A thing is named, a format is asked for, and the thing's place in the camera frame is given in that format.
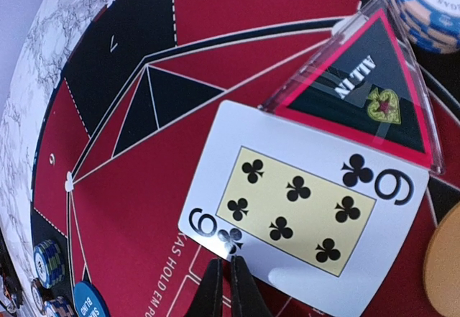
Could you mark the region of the blue orange chip stack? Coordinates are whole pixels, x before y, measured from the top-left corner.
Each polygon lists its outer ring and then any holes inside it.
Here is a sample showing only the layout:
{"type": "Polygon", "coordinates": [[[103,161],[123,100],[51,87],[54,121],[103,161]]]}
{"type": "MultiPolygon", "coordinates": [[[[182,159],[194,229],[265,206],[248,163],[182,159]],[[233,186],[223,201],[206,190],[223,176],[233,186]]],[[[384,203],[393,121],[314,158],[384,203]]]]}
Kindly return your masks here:
{"type": "Polygon", "coordinates": [[[45,316],[46,317],[76,317],[73,308],[68,300],[63,296],[58,296],[55,299],[45,301],[45,316]]]}
{"type": "Polygon", "coordinates": [[[420,31],[451,50],[459,49],[459,0],[395,1],[420,31]]]}

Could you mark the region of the blue small blind button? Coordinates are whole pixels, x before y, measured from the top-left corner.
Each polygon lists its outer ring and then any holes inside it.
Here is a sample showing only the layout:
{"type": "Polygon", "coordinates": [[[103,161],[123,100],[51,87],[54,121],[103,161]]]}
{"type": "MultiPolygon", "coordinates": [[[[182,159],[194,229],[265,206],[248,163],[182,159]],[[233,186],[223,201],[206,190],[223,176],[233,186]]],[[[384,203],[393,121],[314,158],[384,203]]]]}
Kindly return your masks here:
{"type": "Polygon", "coordinates": [[[87,281],[78,282],[73,288],[76,313],[80,317],[109,317],[110,313],[101,294],[87,281]]]}

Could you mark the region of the orange big blind button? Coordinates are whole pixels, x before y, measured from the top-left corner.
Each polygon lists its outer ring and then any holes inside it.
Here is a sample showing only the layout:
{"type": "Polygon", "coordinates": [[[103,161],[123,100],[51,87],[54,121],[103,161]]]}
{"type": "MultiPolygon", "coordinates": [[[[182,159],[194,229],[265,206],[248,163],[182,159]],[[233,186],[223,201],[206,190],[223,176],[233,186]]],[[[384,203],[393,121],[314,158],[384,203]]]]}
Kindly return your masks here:
{"type": "Polygon", "coordinates": [[[423,263],[423,285],[438,313],[459,315],[459,205],[443,217],[431,237],[423,263]]]}

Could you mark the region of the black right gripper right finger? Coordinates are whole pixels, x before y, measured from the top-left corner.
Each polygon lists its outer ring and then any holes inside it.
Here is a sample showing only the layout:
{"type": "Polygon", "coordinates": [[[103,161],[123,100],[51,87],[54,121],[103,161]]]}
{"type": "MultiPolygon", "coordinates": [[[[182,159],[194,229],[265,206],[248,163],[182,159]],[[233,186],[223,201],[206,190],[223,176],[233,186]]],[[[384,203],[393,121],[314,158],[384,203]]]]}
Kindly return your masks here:
{"type": "Polygon", "coordinates": [[[242,256],[231,258],[231,313],[236,317],[273,317],[242,256]]]}

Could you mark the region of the black triangular all-in marker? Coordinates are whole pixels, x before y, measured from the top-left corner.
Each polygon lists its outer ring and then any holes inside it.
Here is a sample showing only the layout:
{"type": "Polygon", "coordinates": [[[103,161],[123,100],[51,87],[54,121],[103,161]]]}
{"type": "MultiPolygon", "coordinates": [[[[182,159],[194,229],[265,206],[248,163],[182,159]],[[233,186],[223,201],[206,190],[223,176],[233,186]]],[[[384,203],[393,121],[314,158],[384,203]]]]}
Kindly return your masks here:
{"type": "Polygon", "coordinates": [[[262,109],[445,170],[428,88],[387,0],[371,0],[346,20],[262,109]]]}

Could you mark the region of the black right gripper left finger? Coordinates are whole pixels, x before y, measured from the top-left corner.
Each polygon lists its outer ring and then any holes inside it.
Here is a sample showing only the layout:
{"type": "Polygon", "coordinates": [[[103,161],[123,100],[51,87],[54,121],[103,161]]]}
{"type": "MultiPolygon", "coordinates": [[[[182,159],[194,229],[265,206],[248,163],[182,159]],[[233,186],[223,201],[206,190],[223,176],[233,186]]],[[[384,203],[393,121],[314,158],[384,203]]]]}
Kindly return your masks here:
{"type": "Polygon", "coordinates": [[[201,283],[185,317],[221,317],[223,295],[223,260],[209,261],[201,283]]]}

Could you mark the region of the six of clubs card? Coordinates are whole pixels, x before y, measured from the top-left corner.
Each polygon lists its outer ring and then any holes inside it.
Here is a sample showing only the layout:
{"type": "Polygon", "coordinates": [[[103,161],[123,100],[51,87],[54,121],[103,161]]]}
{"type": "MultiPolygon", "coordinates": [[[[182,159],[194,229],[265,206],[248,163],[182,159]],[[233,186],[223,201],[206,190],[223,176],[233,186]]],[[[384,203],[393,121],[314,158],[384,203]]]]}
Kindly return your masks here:
{"type": "Polygon", "coordinates": [[[428,184],[425,168],[224,101],[179,229],[332,316],[360,316],[385,279],[428,184]]]}

